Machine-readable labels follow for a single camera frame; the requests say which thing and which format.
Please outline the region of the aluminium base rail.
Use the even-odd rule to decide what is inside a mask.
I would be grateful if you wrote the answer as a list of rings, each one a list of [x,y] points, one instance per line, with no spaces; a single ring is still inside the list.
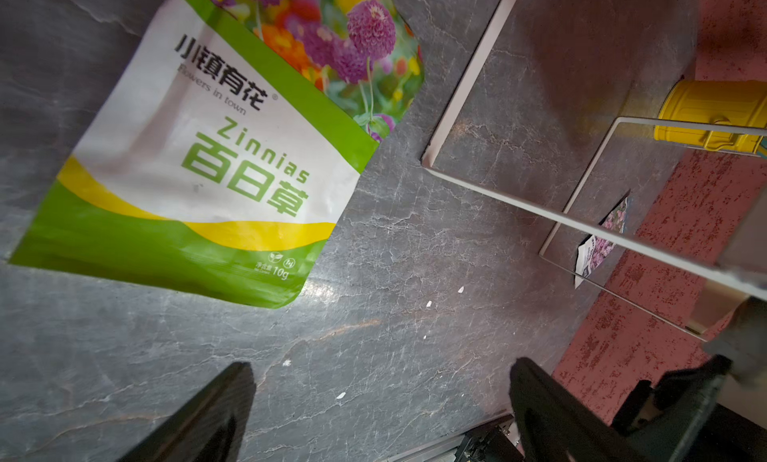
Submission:
[[[515,416],[507,412],[383,461],[525,461]]]

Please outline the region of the green white seed bag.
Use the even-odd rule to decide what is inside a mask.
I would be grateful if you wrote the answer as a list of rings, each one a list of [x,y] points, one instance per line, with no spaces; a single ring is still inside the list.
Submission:
[[[393,0],[166,0],[10,260],[283,307],[424,79]]]

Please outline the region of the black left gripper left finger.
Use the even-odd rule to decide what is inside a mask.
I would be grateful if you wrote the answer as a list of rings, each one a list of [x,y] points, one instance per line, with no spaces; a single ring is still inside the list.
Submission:
[[[256,389],[251,364],[230,364],[120,459],[236,461]]]

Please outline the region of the yellow pen cup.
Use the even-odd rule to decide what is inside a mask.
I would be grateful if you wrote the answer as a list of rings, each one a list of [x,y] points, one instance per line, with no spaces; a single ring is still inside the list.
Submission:
[[[718,125],[766,127],[765,82],[707,82],[681,80],[669,92],[661,119]],[[708,151],[731,151],[766,155],[762,136],[731,134],[703,129],[657,126],[656,140],[684,144]]]

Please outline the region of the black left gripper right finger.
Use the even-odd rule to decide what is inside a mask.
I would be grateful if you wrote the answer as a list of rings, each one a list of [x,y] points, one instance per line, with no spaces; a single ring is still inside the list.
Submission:
[[[527,461],[645,459],[527,357],[511,366],[509,399]]]

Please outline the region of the white wooden two-tier shelf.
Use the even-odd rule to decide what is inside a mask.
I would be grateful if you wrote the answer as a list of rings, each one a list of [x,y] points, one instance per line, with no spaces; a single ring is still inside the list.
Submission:
[[[702,122],[690,122],[680,121],[674,119],[661,119],[661,118],[648,118],[648,117],[636,117],[636,116],[619,116],[613,120],[611,126],[607,130],[605,136],[601,140],[600,146],[597,148],[594,156],[591,158],[589,165],[585,172],[581,176],[576,188],[573,190],[571,196],[567,200],[565,207],[561,211],[555,211],[547,208],[543,205],[531,202],[519,196],[515,196],[509,193],[504,193],[495,189],[472,183],[466,179],[450,175],[442,170],[435,168],[435,162],[437,157],[451,132],[451,129],[457,121],[457,117],[461,113],[471,90],[475,86],[475,82],[483,69],[483,66],[487,62],[487,58],[491,54],[491,51],[495,47],[495,43],[505,26],[505,23],[509,19],[513,8],[518,0],[500,0],[493,12],[493,16],[489,20],[487,28],[483,32],[475,52],[469,60],[469,64],[465,69],[465,72],[461,76],[447,108],[443,112],[425,152],[421,156],[421,167],[427,172],[431,173],[437,178],[444,181],[451,182],[460,187],[466,188],[473,192],[486,195],[495,200],[503,202],[508,205],[526,210],[537,216],[544,217],[554,222],[552,230],[549,232],[546,240],[543,242],[538,255],[544,256],[553,238],[556,236],[561,226],[571,227],[584,233],[595,235],[599,238],[605,239],[614,243],[617,246],[621,246],[627,250],[631,250],[642,254],[644,256],[653,258],[657,261],[663,262],[667,265],[676,267],[678,269],[685,270],[696,276],[703,277],[715,285],[722,286],[730,292],[740,292],[750,297],[764,301],[766,299],[766,287],[758,282],[755,275],[748,273],[745,269],[740,267],[733,267],[730,269],[723,269],[718,266],[706,265],[698,263],[690,258],[681,256],[674,252],[669,252],[665,249],[657,248],[649,245],[635,237],[624,235],[619,232],[610,231],[603,228],[598,224],[592,224],[580,220],[570,215],[570,210],[573,204],[576,202],[579,194],[582,192],[591,172],[593,172],[599,158],[601,158],[605,148],[611,142],[611,138],[615,135],[619,126],[623,124],[637,124],[643,126],[666,126],[673,128],[685,128],[694,129],[709,132],[722,132],[736,135],[748,135],[748,136],[762,136],[766,135],[766,130],[757,127],[738,126],[738,125],[722,125],[715,123],[702,123]]]

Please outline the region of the pink flower seed bag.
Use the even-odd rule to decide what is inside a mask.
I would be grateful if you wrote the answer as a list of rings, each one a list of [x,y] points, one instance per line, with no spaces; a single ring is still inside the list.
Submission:
[[[603,218],[600,225],[608,230],[623,233],[626,228],[626,214],[629,208],[630,193]],[[589,277],[613,251],[615,244],[596,235],[589,236],[577,248],[575,262],[574,287],[579,288],[585,277]]]

